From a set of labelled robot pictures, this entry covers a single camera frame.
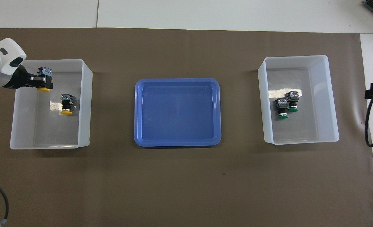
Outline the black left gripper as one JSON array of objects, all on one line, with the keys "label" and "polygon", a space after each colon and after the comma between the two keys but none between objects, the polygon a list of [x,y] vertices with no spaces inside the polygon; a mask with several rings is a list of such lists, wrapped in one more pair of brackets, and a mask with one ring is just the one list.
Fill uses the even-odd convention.
[{"label": "black left gripper", "polygon": [[4,88],[15,90],[31,86],[39,86],[39,90],[51,90],[54,84],[48,76],[31,76],[23,65],[19,65]]}]

